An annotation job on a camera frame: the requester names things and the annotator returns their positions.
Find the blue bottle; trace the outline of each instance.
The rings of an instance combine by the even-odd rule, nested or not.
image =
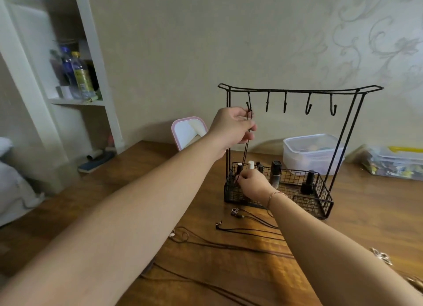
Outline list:
[[[77,79],[72,67],[71,50],[68,47],[61,47],[63,72],[69,81],[70,91],[74,99],[82,99],[81,92],[78,89]]]

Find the table surface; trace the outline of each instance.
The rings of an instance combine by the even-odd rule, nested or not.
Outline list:
[[[139,142],[24,217],[0,228],[0,272],[13,276],[84,211],[175,153],[173,145]],[[232,152],[233,161],[241,157],[241,152]],[[261,161],[268,166],[275,159],[281,157],[267,154],[248,154],[247,157],[247,160]],[[224,182],[225,158],[222,158],[213,165],[178,225],[214,242],[289,252],[283,241],[215,229],[219,221],[223,221],[226,228],[260,226],[254,221],[230,216],[234,206],[223,202]],[[375,247],[389,254],[396,269],[423,277],[422,193],[423,182],[372,176],[360,166],[343,164],[332,191],[335,204],[325,222],[364,247]],[[246,210],[274,223],[265,210],[251,207]],[[259,305],[320,305],[293,259],[167,240],[156,262],[184,276],[223,287]],[[153,267],[148,276],[175,278],[157,267]],[[135,280],[118,303],[181,304],[235,303],[194,283],[142,278]]]

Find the wall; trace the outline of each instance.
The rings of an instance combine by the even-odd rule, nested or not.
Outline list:
[[[124,140],[172,142],[170,124],[225,106],[220,82],[280,89],[349,89],[368,95],[350,148],[423,147],[423,0],[90,0]],[[339,135],[349,97],[254,95],[251,148]],[[232,105],[244,106],[246,96]]]
[[[14,145],[2,160],[49,190],[47,154],[1,55],[0,83],[0,136],[11,139]]]

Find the gold bracelet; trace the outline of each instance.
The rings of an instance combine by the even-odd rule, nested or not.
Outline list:
[[[272,193],[269,197],[269,200],[267,201],[267,207],[266,207],[267,210],[269,210],[269,207],[270,207],[270,200],[272,200],[272,197],[277,193],[281,193],[281,194],[285,195],[282,191],[275,191],[274,193]]]

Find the bottle with yellow cap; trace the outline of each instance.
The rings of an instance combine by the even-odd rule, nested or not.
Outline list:
[[[84,99],[92,98],[96,95],[93,84],[91,82],[90,74],[87,65],[80,58],[80,53],[72,52],[72,67],[74,69],[75,78],[77,79],[78,88],[81,91]]]

